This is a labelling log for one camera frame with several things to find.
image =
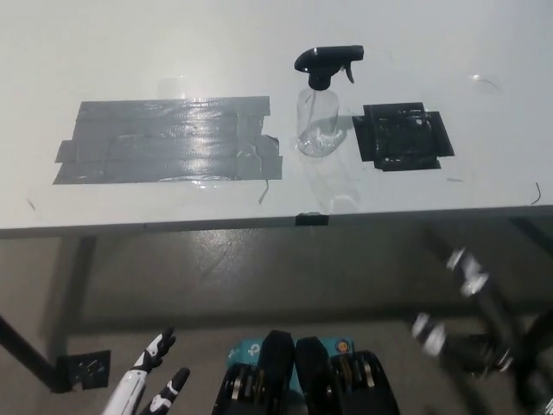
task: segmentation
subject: black tape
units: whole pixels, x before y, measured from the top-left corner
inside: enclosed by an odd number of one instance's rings
[[[376,169],[439,169],[437,157],[454,156],[439,112],[421,102],[365,105],[364,117],[353,117],[363,162]]]
[[[298,214],[296,216],[297,227],[327,227],[330,216],[327,214]]]

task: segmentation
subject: spray bottle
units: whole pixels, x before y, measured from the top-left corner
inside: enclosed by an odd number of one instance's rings
[[[297,58],[294,68],[309,74],[309,88],[297,100],[298,149],[307,156],[324,157],[341,142],[336,125],[340,103],[338,96],[328,91],[331,78],[346,69],[353,83],[352,62],[362,61],[362,46],[313,48]]]

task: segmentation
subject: concrete floor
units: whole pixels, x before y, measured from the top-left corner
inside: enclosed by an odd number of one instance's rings
[[[442,266],[421,247],[427,225],[379,220],[357,228],[104,236],[87,284],[84,272],[69,284],[74,239],[0,241],[4,318],[50,357],[112,351],[109,388],[54,395],[0,350],[0,415],[100,414],[124,371],[168,325],[176,326],[177,343],[150,375],[144,400],[189,366],[174,414],[210,413],[228,349],[270,329],[353,337],[357,349],[379,356],[403,413],[474,413],[403,322],[432,310],[452,331],[478,328]],[[509,221],[430,225],[470,246],[517,310],[534,313],[551,302],[553,260]],[[540,226],[553,229],[547,220]],[[516,413],[507,379],[472,383],[491,412]]]

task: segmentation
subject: table surface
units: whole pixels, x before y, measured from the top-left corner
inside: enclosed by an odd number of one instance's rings
[[[0,233],[547,210],[552,23],[548,0],[11,3],[0,15]],[[334,77],[340,114],[422,101],[442,114],[454,147],[441,169],[376,170],[361,162],[351,130],[317,163],[295,148],[307,76],[294,61],[347,44],[364,45],[365,59],[353,64],[354,85]],[[270,97],[264,133],[280,140],[283,179],[268,183],[261,202],[264,181],[52,185],[81,101],[167,98],[167,85],[175,98]]]

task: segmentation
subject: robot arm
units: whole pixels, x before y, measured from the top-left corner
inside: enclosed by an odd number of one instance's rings
[[[175,344],[175,337],[172,329],[167,329],[158,335],[119,381],[102,415],[135,415],[146,388],[146,377],[152,369],[162,364],[162,357],[167,354],[173,344]],[[189,375],[188,369],[181,369],[152,399],[141,415],[164,415],[167,413]]]
[[[530,414],[553,412],[553,377],[539,353],[553,345],[553,313],[538,318],[528,333],[515,319],[499,288],[466,249],[453,250],[434,234],[427,242],[436,256],[447,262],[461,294],[480,312],[487,332],[448,335],[429,316],[419,314],[412,335],[433,356],[455,363],[471,374],[489,371],[511,375],[518,403]]]

